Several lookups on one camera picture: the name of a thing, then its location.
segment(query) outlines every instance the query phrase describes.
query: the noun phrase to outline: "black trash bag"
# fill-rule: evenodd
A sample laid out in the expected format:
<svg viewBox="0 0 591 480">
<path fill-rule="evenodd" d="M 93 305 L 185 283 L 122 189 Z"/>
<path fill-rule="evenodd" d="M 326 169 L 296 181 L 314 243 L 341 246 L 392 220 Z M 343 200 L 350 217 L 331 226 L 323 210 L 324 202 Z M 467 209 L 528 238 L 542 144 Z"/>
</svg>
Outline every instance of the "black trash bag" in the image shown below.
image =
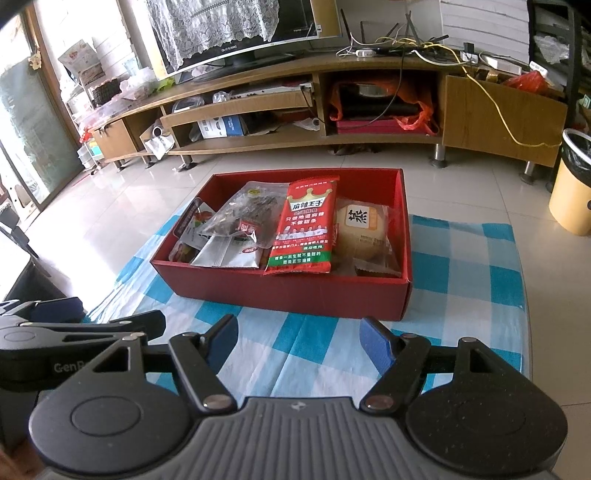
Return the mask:
<svg viewBox="0 0 591 480">
<path fill-rule="evenodd" d="M 576 134 L 567 134 L 570 141 L 576 145 L 585 155 L 587 159 L 591 158 L 591 141 L 585 137 Z M 571 148 L 568 143 L 562 144 L 562 159 L 574 177 L 591 188 L 591 164 L 587 163 L 585 159 L 581 158 L 575 150 Z"/>
</svg>

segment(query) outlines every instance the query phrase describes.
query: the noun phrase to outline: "tile floor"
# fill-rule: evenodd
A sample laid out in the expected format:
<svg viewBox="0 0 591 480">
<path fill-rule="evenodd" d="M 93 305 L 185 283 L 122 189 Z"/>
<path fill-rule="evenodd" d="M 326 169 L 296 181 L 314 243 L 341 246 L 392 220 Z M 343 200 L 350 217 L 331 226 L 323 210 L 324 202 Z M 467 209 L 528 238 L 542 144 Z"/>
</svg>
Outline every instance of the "tile floor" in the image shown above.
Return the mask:
<svg viewBox="0 0 591 480">
<path fill-rule="evenodd" d="M 431 148 L 399 145 L 347 157 L 319 148 L 199 158 L 176 173 L 164 160 L 149 170 L 136 161 L 123 172 L 109 166 L 69 186 L 33 223 L 31 245 L 68 294 L 87 309 L 111 290 L 119 270 L 213 173 L 271 168 L 400 167 L 410 213 L 460 222 L 511 223 L 525 276 L 531 318 L 534 382 L 569 419 L 569 439 L 556 472 L 563 480 L 591 479 L 591 238 L 563 230 L 548 210 L 543 182 L 520 182 L 518 161 L 469 152 L 449 153 L 451 165 L 428 164 Z"/>
</svg>

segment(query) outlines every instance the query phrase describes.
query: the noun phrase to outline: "television screen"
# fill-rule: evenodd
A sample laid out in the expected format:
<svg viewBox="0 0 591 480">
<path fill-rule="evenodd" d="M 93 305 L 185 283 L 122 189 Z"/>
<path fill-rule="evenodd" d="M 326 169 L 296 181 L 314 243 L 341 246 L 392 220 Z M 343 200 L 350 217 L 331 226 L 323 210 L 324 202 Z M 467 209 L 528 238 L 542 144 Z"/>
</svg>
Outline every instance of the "television screen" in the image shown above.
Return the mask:
<svg viewBox="0 0 591 480">
<path fill-rule="evenodd" d="M 263 48 L 269 44 L 298 40 L 307 37 L 316 37 L 316 25 L 310 0 L 279 0 L 279 24 L 270 42 L 265 42 L 260 36 L 245 38 L 242 41 L 224 43 L 220 47 L 210 48 L 203 53 L 197 53 L 190 59 L 185 59 L 179 69 L 175 69 L 162 48 L 158 35 L 154 32 L 158 48 L 164 60 L 166 71 L 169 74 L 186 70 L 187 68 L 202 64 L 208 60 L 218 59 L 240 53 L 248 49 Z"/>
</svg>

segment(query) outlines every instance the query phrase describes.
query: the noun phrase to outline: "snack package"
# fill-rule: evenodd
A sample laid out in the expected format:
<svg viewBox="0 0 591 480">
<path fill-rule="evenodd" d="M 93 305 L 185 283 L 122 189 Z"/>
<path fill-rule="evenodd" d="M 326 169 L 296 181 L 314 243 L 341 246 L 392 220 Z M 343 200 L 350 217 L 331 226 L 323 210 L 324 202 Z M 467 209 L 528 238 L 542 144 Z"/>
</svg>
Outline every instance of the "snack package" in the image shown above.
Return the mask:
<svg viewBox="0 0 591 480">
<path fill-rule="evenodd" d="M 385 205 L 337 199 L 337 274 L 400 276 L 388 240 L 389 210 Z"/>
<path fill-rule="evenodd" d="M 260 248 L 270 248 L 287 196 L 287 183 L 249 181 L 198 229 L 201 235 L 246 235 Z"/>
<path fill-rule="evenodd" d="M 191 262 L 196 267 L 258 268 L 263 249 L 247 236 L 213 236 Z"/>
<path fill-rule="evenodd" d="M 291 183 L 265 275 L 329 273 L 338 177 Z"/>
<path fill-rule="evenodd" d="M 213 210 L 207 203 L 200 198 L 193 200 L 173 231 L 178 240 L 168 255 L 169 261 L 191 263 L 209 240 L 208 236 L 199 235 L 197 228 L 212 216 Z"/>
</svg>

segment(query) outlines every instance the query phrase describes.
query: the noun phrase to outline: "gold crown logo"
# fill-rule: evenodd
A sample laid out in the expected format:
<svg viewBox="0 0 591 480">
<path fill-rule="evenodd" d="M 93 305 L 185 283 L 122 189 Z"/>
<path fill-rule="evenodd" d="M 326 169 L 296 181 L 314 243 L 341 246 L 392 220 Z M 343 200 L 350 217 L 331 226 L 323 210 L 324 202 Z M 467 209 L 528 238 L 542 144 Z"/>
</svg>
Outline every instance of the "gold crown logo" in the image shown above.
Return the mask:
<svg viewBox="0 0 591 480">
<path fill-rule="evenodd" d="M 304 202 L 313 202 L 314 200 L 320 200 L 320 199 L 324 199 L 326 197 L 328 197 L 328 195 L 331 194 L 332 189 L 327 189 L 325 193 L 323 193 L 322 195 L 314 195 L 312 192 L 314 191 L 314 189 L 309 188 L 307 193 L 299 199 L 295 199 L 293 198 L 291 195 L 289 195 L 287 197 L 287 200 L 290 203 L 294 203 L 294 202 L 299 202 L 299 203 L 304 203 Z"/>
</svg>

